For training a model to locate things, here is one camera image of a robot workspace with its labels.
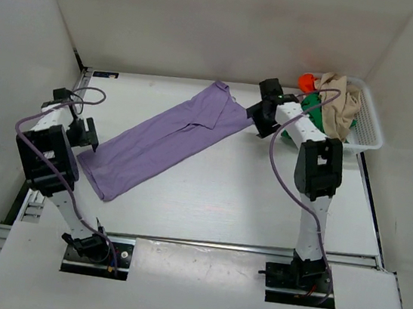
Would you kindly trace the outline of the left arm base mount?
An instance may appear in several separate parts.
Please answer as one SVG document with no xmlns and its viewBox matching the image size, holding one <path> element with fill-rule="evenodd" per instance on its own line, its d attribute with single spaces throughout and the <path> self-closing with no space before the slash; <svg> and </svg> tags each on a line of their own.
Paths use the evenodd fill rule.
<svg viewBox="0 0 413 309">
<path fill-rule="evenodd" d="M 113 241 L 113 249 L 103 237 L 93 234 L 84 239 L 73 239 L 62 234 L 66 250 L 60 271 L 77 275 L 126 281 L 134 254 L 134 243 L 122 239 Z"/>
</svg>

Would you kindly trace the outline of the beige t shirt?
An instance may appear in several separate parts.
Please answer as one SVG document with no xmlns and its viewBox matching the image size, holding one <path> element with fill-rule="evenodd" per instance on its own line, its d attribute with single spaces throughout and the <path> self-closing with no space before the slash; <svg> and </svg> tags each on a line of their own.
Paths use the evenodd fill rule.
<svg viewBox="0 0 413 309">
<path fill-rule="evenodd" d="M 315 87 L 320 91 L 320 100 L 325 102 L 334 97 L 334 91 L 323 89 L 337 89 L 341 92 L 333 101 L 322 106 L 322 127 L 329 138 L 344 142 L 350 133 L 356 114 L 361 107 L 361 90 L 351 85 L 346 76 L 336 73 L 325 73 L 315 81 Z"/>
</svg>

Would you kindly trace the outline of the purple t shirt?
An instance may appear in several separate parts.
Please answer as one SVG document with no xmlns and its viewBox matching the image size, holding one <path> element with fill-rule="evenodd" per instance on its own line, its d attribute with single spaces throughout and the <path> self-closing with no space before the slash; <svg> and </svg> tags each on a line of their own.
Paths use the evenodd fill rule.
<svg viewBox="0 0 413 309">
<path fill-rule="evenodd" d="M 216 81 L 76 158 L 99 199 L 109 202 L 251 126 L 246 111 L 234 101 L 229 86 Z"/>
</svg>

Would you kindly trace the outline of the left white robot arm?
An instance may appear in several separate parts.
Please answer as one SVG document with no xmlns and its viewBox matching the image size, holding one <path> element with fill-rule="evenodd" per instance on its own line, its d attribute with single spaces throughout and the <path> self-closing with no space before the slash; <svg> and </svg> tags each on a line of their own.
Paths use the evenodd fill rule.
<svg viewBox="0 0 413 309">
<path fill-rule="evenodd" d="M 106 93 L 93 88 L 102 98 L 84 100 L 84 88 L 53 90 L 53 98 L 41 105 L 39 113 L 16 122 L 16 143 L 27 185 L 40 192 L 56 207 L 69 228 L 62 239 L 79 256 L 95 264 L 112 264 L 114 248 L 98 219 L 90 220 L 86 208 L 74 195 L 79 169 L 74 147 L 99 146 L 94 120 L 82 117 L 83 107 L 98 105 Z"/>
</svg>

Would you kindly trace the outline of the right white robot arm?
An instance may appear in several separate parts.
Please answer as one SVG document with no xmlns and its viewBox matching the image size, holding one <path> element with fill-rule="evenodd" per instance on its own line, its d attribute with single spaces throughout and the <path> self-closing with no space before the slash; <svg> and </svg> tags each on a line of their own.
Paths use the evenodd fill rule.
<svg viewBox="0 0 413 309">
<path fill-rule="evenodd" d="M 274 285 L 290 289 L 308 289 L 328 271 L 323 246 L 327 214 L 332 198 L 341 186 L 343 144 L 329 138 L 311 121 L 302 109 L 296 94 L 285 94 L 276 78 L 259 84 L 261 100 L 246 111 L 261 138 L 270 137 L 270 156 L 274 155 L 274 141 L 282 131 L 288 132 L 298 155 L 294 167 L 292 193 L 285 192 L 301 208 L 300 230 L 290 264 L 268 264 L 267 278 Z"/>
</svg>

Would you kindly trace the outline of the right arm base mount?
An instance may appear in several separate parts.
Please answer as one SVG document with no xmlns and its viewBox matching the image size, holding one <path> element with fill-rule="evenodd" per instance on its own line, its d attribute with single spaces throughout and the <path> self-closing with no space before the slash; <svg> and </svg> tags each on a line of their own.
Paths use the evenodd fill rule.
<svg viewBox="0 0 413 309">
<path fill-rule="evenodd" d="M 289 264 L 270 261 L 258 271 L 265 280 L 264 301 L 301 307 L 335 309 L 327 262 L 303 261 L 296 252 Z"/>
</svg>

